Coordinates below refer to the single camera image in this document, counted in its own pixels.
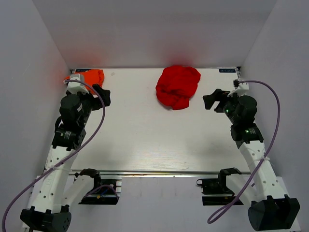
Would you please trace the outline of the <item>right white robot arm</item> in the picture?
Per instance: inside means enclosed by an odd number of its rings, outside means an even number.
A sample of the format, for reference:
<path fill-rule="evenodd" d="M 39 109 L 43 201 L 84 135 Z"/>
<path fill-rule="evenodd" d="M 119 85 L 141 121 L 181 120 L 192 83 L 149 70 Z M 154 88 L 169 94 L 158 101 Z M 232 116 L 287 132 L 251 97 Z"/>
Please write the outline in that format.
<path fill-rule="evenodd" d="M 232 194 L 234 202 L 248 207 L 248 218 L 255 231 L 288 230 L 300 210 L 296 198 L 281 187 L 266 155 L 264 138 L 255 124 L 256 100 L 247 95 L 216 89 L 203 96 L 205 109 L 224 113 L 231 121 L 231 137 L 251 172 L 247 183 L 237 168 L 221 169 L 216 179 L 202 181 L 204 194 Z"/>

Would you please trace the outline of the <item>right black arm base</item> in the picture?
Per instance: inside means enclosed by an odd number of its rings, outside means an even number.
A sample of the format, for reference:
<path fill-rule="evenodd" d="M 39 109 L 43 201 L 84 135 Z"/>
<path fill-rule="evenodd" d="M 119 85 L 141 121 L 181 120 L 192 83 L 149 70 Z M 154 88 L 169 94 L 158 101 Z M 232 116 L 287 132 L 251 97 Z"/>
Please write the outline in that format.
<path fill-rule="evenodd" d="M 217 178 L 198 179 L 197 186 L 202 189 L 203 206 L 226 206 L 235 198 L 234 192 L 221 187 Z"/>

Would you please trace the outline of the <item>red t-shirt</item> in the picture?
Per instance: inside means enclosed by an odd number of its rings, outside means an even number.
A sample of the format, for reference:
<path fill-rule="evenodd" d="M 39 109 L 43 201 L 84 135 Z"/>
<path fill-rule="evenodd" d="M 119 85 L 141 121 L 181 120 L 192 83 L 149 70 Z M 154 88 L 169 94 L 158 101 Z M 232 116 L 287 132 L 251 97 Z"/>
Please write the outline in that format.
<path fill-rule="evenodd" d="M 190 66 L 173 65 L 163 69 L 155 87 L 160 103 L 172 110 L 189 107 L 201 79 L 200 72 Z"/>

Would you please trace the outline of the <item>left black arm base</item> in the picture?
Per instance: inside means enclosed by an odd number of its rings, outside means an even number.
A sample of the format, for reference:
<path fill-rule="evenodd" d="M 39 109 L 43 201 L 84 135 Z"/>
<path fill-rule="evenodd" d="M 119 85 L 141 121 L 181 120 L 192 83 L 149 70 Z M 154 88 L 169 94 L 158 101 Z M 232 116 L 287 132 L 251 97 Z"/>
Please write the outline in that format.
<path fill-rule="evenodd" d="M 121 179 L 102 179 L 103 187 L 83 197 L 80 205 L 117 205 L 121 194 Z"/>

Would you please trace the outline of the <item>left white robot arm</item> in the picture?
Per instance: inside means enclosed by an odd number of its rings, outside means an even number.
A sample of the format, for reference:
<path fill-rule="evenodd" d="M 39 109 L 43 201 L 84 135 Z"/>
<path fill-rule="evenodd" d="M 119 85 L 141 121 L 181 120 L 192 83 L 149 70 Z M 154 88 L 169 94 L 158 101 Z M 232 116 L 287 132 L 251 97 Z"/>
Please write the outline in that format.
<path fill-rule="evenodd" d="M 66 232 L 71 223 L 72 207 L 88 193 L 101 190 L 99 171 L 91 168 L 76 173 L 73 185 L 65 189 L 74 160 L 86 143 L 85 126 L 90 114 L 111 104 L 109 90 L 98 84 L 93 84 L 92 88 L 94 94 L 82 86 L 68 87 L 61 99 L 46 170 L 39 178 L 41 189 L 32 205 L 20 215 L 31 232 Z"/>

